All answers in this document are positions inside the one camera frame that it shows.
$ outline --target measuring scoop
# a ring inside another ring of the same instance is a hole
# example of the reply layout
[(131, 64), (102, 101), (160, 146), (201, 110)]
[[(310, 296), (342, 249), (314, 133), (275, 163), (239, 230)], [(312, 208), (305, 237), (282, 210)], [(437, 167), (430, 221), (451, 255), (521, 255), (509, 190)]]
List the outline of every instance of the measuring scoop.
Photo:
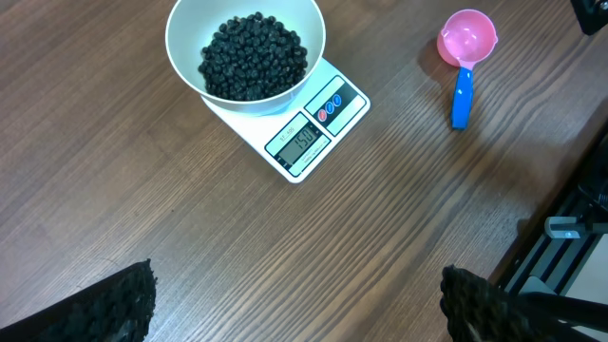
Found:
[(492, 53), (496, 43), (494, 24), (487, 15), (475, 9), (454, 13), (439, 33), (439, 54), (446, 62), (460, 68), (452, 104), (452, 128), (466, 128), (473, 105), (473, 67)]

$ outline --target white scale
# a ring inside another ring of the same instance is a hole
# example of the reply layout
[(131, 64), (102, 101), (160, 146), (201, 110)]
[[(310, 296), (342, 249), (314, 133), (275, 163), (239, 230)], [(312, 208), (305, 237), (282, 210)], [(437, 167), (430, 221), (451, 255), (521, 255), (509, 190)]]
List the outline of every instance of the white scale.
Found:
[(249, 116), (204, 102), (292, 183), (304, 181), (370, 110), (370, 99), (321, 59), (279, 114)]

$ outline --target brown tabletop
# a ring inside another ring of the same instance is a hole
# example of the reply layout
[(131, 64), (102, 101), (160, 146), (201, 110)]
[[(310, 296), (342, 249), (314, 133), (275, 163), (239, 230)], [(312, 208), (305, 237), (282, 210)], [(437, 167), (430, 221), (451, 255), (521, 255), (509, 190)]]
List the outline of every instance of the brown tabletop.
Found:
[[(0, 326), (146, 258), (149, 341), (446, 340), (448, 264), (490, 276), (608, 120), (608, 29), (570, 2), (319, 0), (372, 109), (300, 185), (170, 66), (172, 0), (0, 4)], [(500, 42), (468, 130), (434, 37)]]

